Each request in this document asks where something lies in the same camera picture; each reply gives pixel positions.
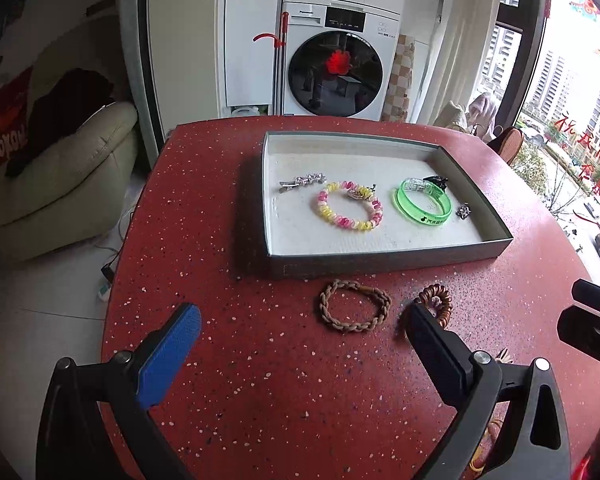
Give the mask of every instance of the copper coil bracelet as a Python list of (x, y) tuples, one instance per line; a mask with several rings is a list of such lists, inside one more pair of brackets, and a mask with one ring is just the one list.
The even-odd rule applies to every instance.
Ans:
[[(371, 300), (378, 304), (379, 312), (371, 320), (363, 323), (346, 323), (335, 319), (329, 314), (329, 298), (339, 288), (348, 288), (349, 290), (356, 290), (361, 292), (365, 296), (371, 298)], [(389, 314), (389, 308), (391, 307), (391, 297), (384, 291), (374, 286), (360, 285), (358, 282), (349, 282), (347, 280), (335, 280), (333, 283), (327, 285), (324, 292), (320, 293), (320, 315), (324, 322), (332, 328), (339, 330), (340, 332), (364, 332), (365, 330), (373, 330), (377, 325), (382, 324)]]
[(433, 310), (436, 313), (436, 320), (440, 323), (442, 330), (446, 328), (451, 319), (451, 295), (446, 286), (435, 283), (426, 286), (424, 290), (418, 294), (418, 297), (413, 300), (413, 303), (420, 303), (425, 308)]

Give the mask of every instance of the red flower decoration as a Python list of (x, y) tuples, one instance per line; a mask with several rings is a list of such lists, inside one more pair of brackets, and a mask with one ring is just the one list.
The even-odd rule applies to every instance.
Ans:
[(346, 50), (343, 52), (338, 49), (331, 54), (325, 65), (330, 74), (347, 75), (351, 69), (349, 61), (351, 61), (351, 54)]

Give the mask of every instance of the gray tray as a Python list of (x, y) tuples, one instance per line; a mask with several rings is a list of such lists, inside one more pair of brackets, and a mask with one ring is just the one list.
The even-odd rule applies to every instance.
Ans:
[[(337, 228), (317, 214), (321, 184), (279, 193), (280, 181), (324, 173), (327, 183), (352, 180), (376, 184), (384, 218), (371, 231)], [(440, 226), (405, 218), (391, 199), (405, 178), (434, 174), (449, 179), (453, 213)], [(436, 209), (419, 193), (410, 198)], [(420, 269), (497, 258), (513, 237), (487, 198), (441, 146), (392, 137), (329, 132), (269, 132), (262, 149), (262, 201), (269, 275), (312, 278), (333, 274), (368, 274)], [(461, 203), (472, 213), (455, 214)], [(368, 219), (354, 200), (332, 193), (330, 207), (339, 214)]]

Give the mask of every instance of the pink and yellow bracelet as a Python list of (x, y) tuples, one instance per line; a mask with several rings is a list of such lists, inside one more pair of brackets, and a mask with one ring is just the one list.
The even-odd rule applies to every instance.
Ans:
[[(366, 222), (362, 220), (353, 220), (351, 218), (347, 218), (346, 216), (341, 216), (331, 209), (327, 205), (329, 193), (338, 189), (346, 191), (350, 197), (356, 200), (362, 200), (366, 202), (371, 212), (371, 218)], [(349, 182), (347, 180), (343, 180), (342, 182), (331, 182), (330, 184), (327, 184), (327, 187), (324, 188), (318, 195), (317, 205), (318, 212), (322, 218), (337, 227), (342, 227), (343, 229), (370, 231), (371, 229), (378, 227), (382, 221), (382, 204), (375, 196), (374, 192), (368, 187), (360, 186), (360, 184)]]

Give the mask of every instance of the blue gripper pad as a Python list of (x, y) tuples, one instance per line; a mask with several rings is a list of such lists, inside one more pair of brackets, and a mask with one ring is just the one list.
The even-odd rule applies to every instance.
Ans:
[(162, 330), (166, 333), (138, 372), (136, 399), (144, 410), (160, 404), (189, 350), (200, 335), (202, 316), (194, 304), (184, 304)]

